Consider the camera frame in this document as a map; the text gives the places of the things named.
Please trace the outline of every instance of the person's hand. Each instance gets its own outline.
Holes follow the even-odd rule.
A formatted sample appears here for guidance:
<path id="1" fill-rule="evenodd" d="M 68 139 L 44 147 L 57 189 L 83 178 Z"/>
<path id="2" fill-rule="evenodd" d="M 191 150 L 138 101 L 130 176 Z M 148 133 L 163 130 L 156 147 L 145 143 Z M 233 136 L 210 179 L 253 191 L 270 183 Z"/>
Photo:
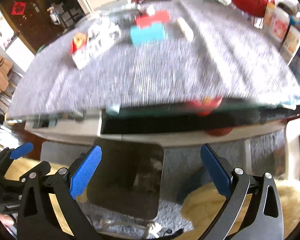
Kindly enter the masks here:
<path id="1" fill-rule="evenodd" d="M 5 227 L 13 226 L 13 224 L 14 224 L 13 219 L 8 215 L 0 214 L 0 221 Z"/>

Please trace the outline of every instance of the teal box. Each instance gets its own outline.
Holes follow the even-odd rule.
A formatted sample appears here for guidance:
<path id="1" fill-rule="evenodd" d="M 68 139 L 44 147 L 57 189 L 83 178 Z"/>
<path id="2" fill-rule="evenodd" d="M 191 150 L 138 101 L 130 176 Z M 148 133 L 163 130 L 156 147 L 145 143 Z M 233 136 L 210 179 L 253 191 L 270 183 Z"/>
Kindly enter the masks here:
<path id="1" fill-rule="evenodd" d="M 164 40 L 166 35 L 161 23 L 154 23 L 150 27 L 140 29 L 137 26 L 130 28 L 130 37 L 134 46 L 149 41 Z"/>

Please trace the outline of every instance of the metal screw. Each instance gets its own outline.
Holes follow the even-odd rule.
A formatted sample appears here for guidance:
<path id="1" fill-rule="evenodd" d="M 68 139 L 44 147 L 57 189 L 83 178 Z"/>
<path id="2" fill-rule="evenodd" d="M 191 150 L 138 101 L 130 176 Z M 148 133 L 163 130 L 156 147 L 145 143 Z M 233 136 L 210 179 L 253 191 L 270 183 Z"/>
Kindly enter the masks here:
<path id="1" fill-rule="evenodd" d="M 66 174 L 66 172 L 67 172 L 67 169 L 66 169 L 66 168 L 61 168 L 61 169 L 58 171 L 58 173 L 59 173 L 60 175 Z"/>
<path id="2" fill-rule="evenodd" d="M 243 169 L 241 169 L 241 168 L 235 168 L 235 169 L 234 169 L 234 172 L 235 172 L 236 174 L 242 175 L 242 174 L 243 174 Z"/>
<path id="3" fill-rule="evenodd" d="M 266 172 L 266 173 L 265 173 L 265 176 L 266 176 L 268 179 L 271 179 L 271 178 L 272 178 L 272 175 L 271 175 L 269 172 Z"/>
<path id="4" fill-rule="evenodd" d="M 29 178 L 33 179 L 35 178 L 35 176 L 37 176 L 37 174 L 35 172 L 32 172 L 30 175 L 29 175 Z"/>

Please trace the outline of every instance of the gray rug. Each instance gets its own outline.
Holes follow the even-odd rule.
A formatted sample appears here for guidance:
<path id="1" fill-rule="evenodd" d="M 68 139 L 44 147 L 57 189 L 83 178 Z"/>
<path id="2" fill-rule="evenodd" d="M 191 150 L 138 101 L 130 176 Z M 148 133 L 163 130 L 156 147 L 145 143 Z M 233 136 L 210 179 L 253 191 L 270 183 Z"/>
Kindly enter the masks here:
<path id="1" fill-rule="evenodd" d="M 165 40 L 134 47 L 130 30 L 123 29 L 122 42 L 78 70 L 69 46 L 75 33 L 87 32 L 92 22 L 86 22 L 35 56 L 14 92 L 8 118 L 216 96 L 278 104 L 300 94 L 275 46 L 240 12 L 204 0 L 153 5 L 170 13 Z M 181 34 L 177 17 L 194 31 L 193 42 Z"/>
<path id="2" fill-rule="evenodd" d="M 284 147 L 283 135 L 283 130 L 281 130 L 250 139 L 254 175 L 262 175 L 266 171 L 275 174 L 276 160 L 273 151 Z M 242 159 L 244 140 L 215 143 L 211 146 L 220 157 L 227 158 L 232 166 L 244 166 Z M 82 152 L 87 152 L 89 148 L 44 142 L 42 144 L 41 161 L 70 165 L 76 157 Z M 159 212 L 153 220 L 162 225 L 162 230 L 159 233 L 161 236 L 167 229 L 172 229 L 173 232 L 181 228 L 184 228 L 185 231 L 192 229 L 192 224 L 181 217 L 181 206 L 176 204 L 175 200 L 183 181 L 202 167 L 199 151 L 200 146 L 165 149 Z M 101 218 L 110 219 L 112 222 L 121 221 L 140 225 L 148 223 L 148 221 L 112 212 L 88 202 L 79 203 L 79 205 L 96 229 L 100 229 L 99 222 Z M 134 227 L 115 226 L 107 231 L 136 237 L 141 237 L 143 234 L 143 230 Z"/>

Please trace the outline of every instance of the red box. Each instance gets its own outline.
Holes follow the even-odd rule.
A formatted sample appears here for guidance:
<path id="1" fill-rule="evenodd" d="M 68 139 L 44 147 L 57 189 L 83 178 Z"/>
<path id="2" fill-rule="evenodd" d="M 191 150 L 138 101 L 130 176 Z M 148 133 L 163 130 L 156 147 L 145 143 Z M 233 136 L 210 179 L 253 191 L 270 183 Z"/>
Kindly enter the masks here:
<path id="1" fill-rule="evenodd" d="M 140 16 L 135 19 L 135 24 L 139 28 L 149 27 L 152 23 L 168 23 L 170 22 L 170 14 L 168 11 L 157 11 L 152 16 Z"/>

